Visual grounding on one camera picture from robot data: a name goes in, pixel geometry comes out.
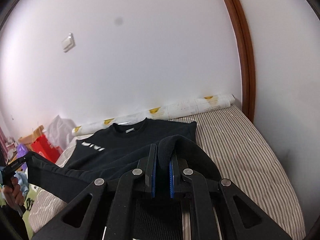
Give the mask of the person's left hand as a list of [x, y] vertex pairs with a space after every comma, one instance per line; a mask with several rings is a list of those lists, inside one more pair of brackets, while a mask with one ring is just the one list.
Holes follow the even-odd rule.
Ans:
[[11, 178], [13, 189], [5, 185], [2, 189], [5, 201], [11, 208], [15, 208], [17, 205], [22, 206], [24, 204], [24, 196], [21, 191], [21, 187], [18, 184], [16, 177]]

